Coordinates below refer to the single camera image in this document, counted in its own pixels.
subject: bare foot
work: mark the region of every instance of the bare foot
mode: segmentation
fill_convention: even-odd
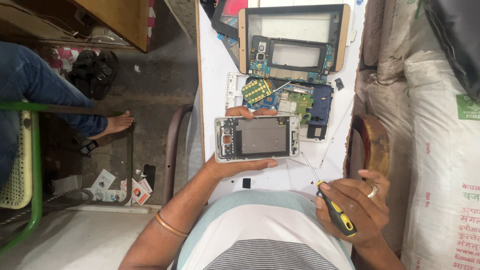
[[[127,129],[129,126],[132,125],[134,118],[130,117],[130,111],[126,111],[124,114],[120,116],[107,117],[107,120],[108,120],[107,128],[95,136],[88,137],[88,139],[96,140],[107,134],[124,131],[125,129]]]

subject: white table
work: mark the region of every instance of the white table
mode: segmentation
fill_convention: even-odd
[[[364,0],[360,5],[355,4],[353,8],[352,29],[357,30],[357,35],[346,49],[343,69],[328,76],[328,80],[340,77],[345,88],[341,91],[335,90],[326,142],[300,143],[300,149],[307,155],[310,162],[313,163],[312,165],[318,168],[315,169],[317,175],[325,181],[342,178],[344,175],[366,4],[367,0]],[[204,152],[207,160],[215,150],[214,118],[225,115],[227,73],[238,73],[239,71],[222,42],[217,38],[216,31],[211,28],[211,23],[201,6],[199,6],[199,36]],[[313,199],[317,192],[316,186],[311,184],[314,176],[302,163],[303,160],[281,159],[277,161],[279,166],[276,168],[259,172],[243,172],[223,179],[210,197],[209,204],[228,193],[241,190],[243,178],[251,178],[252,189],[290,190],[300,193],[308,199]]]

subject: green logo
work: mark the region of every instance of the green logo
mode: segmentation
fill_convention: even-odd
[[[480,121],[479,101],[473,101],[468,95],[460,94],[456,96],[456,105],[458,107],[458,119]]]

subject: hand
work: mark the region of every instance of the hand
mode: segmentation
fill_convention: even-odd
[[[352,243],[356,248],[371,247],[378,241],[384,241],[381,229],[388,224],[388,206],[385,197],[390,187],[390,182],[377,171],[359,170],[359,175],[372,179],[378,192],[372,198],[367,195],[372,192],[366,182],[352,179],[338,179],[328,184],[322,183],[320,188],[343,212],[350,218],[357,234],[346,237],[332,223],[328,208],[321,197],[315,198],[317,205],[316,215],[318,221],[333,236]]]
[[[270,109],[259,109],[255,112],[251,112],[245,106],[233,107],[225,112],[225,116],[243,116],[247,119],[253,119],[254,116],[259,115],[276,114],[276,110]],[[278,166],[278,163],[274,159],[218,163],[215,160],[215,154],[213,154],[213,156],[205,164],[204,170],[207,170],[208,174],[213,176],[215,179],[222,179],[224,177],[234,176],[244,171],[259,171],[265,168],[273,168],[276,166]]]

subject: black sandal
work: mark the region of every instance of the black sandal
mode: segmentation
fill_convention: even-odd
[[[90,81],[90,93],[96,100],[102,100],[110,90],[117,73],[118,58],[112,51],[103,50],[94,58],[93,78]]]
[[[92,80],[91,70],[96,54],[89,50],[84,49],[77,57],[72,65],[72,71],[68,73],[68,81],[75,86],[82,94],[87,98],[92,98],[90,92],[90,82]]]

